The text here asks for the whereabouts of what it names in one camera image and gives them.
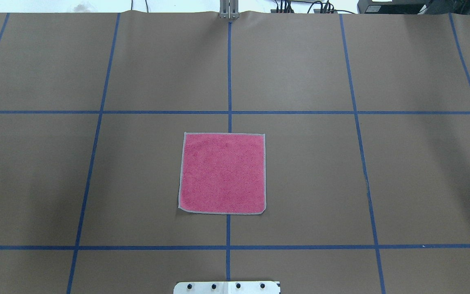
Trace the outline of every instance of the metal bracket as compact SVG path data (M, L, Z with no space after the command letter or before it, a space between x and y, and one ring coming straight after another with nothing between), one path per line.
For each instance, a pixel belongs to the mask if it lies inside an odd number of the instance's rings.
M280 294L280 282L180 282L173 294Z
M219 17L229 20L239 18L239 0L220 0Z

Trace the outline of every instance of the black cable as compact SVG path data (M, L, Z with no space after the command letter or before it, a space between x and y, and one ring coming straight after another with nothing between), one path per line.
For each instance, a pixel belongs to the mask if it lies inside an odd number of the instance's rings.
M351 11L345 11L345 10L342 10L342 9L333 9L331 11L328 11L326 13L333 13L333 12L336 12L336 11L343 11L343 12L347 12L347 13L351 13L351 14L356 14L354 12L351 12Z
M290 2L300 2L300 3L308 3L308 4L314 3L311 1L301 1L301 0L290 0Z
M332 10L335 9L335 6L329 2L329 0L324 5L324 9L320 13L333 13Z
M324 5L324 3L322 3L322 1L315 1L313 3L311 3L311 5L309 6L309 9L308 9L308 13L311 11L311 8L313 7L313 5L315 4L320 4L320 10L322 10L322 6Z
M148 0L144 0L144 4L146 4L146 12L149 12L148 10ZM134 0L132 0L132 6L130 6L130 10L134 10Z
M291 13L291 1L285 0L286 2L286 13Z

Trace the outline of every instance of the metal post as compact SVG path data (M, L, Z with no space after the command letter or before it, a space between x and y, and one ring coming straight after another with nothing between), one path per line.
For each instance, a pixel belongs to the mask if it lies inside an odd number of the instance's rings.
M239 18L239 0L220 0L219 17L223 19Z

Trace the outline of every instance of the towel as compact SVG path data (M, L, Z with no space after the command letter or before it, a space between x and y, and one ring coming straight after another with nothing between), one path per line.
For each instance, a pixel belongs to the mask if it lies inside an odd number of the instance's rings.
M265 136L185 133L179 208L200 214L264 212Z

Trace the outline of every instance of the square cloth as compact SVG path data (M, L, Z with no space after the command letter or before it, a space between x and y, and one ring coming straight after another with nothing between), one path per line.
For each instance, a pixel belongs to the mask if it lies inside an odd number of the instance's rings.
M261 214L266 209L265 136L184 133L179 208Z

